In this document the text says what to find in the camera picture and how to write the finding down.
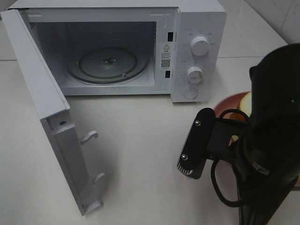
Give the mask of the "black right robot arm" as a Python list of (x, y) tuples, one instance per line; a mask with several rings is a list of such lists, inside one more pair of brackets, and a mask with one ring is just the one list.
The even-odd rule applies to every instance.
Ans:
[(300, 173), (300, 45), (272, 51), (249, 75), (251, 115), (234, 172), (240, 224), (265, 225)]

